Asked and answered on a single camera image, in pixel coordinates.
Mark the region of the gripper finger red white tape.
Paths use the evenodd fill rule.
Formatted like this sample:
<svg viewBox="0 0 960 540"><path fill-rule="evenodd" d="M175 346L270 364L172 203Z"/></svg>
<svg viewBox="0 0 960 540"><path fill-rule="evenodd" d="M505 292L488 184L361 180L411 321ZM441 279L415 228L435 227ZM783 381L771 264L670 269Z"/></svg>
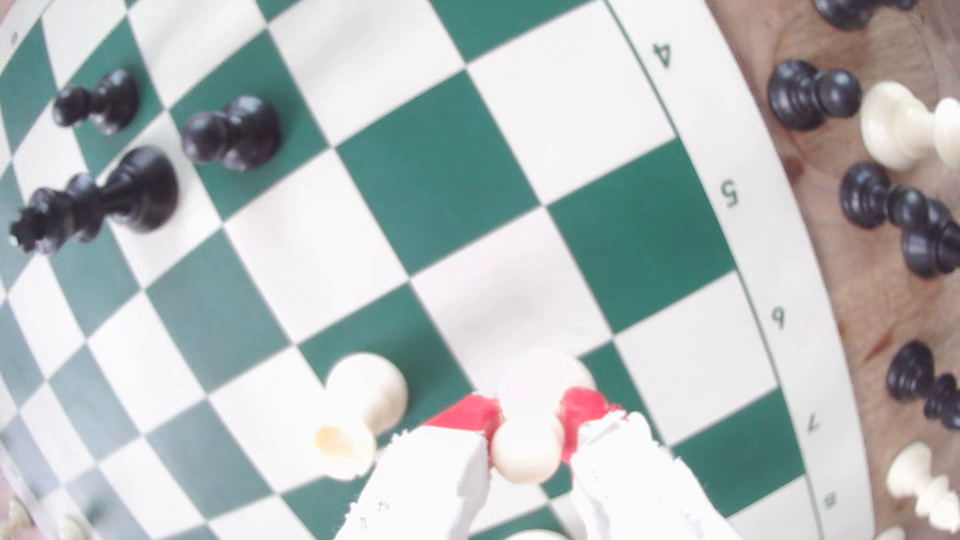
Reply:
<svg viewBox="0 0 960 540"><path fill-rule="evenodd" d="M468 539L490 491L499 400L466 395L393 436L336 539Z"/></svg>
<svg viewBox="0 0 960 540"><path fill-rule="evenodd" d="M639 411L597 390L561 395L562 459L589 539L739 539L690 467Z"/></svg>

